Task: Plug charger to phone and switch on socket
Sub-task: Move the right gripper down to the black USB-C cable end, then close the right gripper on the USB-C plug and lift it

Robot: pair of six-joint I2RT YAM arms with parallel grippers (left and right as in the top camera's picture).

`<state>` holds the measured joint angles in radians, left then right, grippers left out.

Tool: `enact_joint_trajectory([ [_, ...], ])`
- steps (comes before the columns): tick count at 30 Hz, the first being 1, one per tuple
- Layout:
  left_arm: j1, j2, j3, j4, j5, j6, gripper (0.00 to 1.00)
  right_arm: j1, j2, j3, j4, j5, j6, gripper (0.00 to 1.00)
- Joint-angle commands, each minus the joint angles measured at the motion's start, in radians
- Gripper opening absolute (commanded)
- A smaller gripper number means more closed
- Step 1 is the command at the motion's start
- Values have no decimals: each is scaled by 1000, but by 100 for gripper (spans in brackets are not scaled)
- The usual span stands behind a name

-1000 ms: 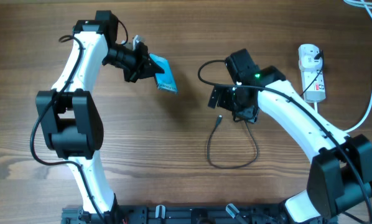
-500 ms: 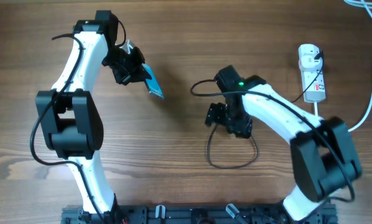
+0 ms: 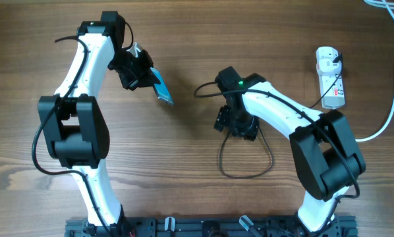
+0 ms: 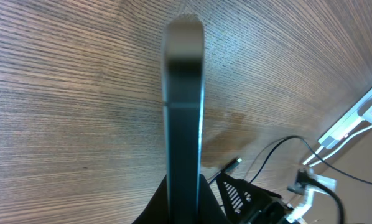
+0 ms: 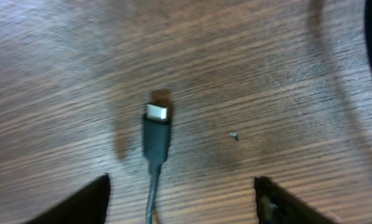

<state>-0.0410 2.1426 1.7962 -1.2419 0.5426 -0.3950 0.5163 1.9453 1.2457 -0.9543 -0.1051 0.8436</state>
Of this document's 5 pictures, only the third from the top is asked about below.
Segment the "smartphone with cyan screen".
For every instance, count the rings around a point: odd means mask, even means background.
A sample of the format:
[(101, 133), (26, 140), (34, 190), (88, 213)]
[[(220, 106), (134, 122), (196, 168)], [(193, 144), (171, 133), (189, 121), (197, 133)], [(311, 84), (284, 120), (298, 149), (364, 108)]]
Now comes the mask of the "smartphone with cyan screen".
[(169, 90), (165, 85), (165, 82), (160, 72), (153, 67), (151, 67), (150, 70), (152, 71), (152, 74), (159, 80), (159, 83), (154, 84), (154, 90), (155, 90), (155, 94), (157, 95), (157, 98), (168, 105), (174, 105), (171, 94), (169, 93)]

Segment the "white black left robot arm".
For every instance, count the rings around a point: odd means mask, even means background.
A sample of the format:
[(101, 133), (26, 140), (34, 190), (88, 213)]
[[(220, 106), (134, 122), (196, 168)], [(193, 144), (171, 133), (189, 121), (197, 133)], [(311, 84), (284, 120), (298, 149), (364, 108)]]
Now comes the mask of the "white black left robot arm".
[(98, 105), (106, 70), (118, 73), (126, 90), (162, 85), (148, 52), (137, 43), (123, 47), (126, 20), (104, 11), (84, 21), (69, 40), (78, 47), (69, 73), (54, 95), (38, 101), (40, 125), (32, 142), (34, 166), (49, 176), (70, 174), (82, 194), (88, 217), (80, 236), (132, 236), (123, 206), (106, 169), (110, 135)]

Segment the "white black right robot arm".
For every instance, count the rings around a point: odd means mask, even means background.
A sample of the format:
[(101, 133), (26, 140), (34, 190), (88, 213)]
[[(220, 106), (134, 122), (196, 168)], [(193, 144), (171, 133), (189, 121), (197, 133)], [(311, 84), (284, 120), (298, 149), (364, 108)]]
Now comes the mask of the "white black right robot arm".
[(215, 122), (233, 136), (255, 140), (264, 120), (291, 145), (298, 179), (306, 190), (297, 212), (301, 225), (313, 236), (325, 231), (338, 202), (365, 172), (366, 164), (346, 117), (307, 108), (279, 93), (259, 74), (241, 77), (229, 66), (215, 84), (226, 99)]

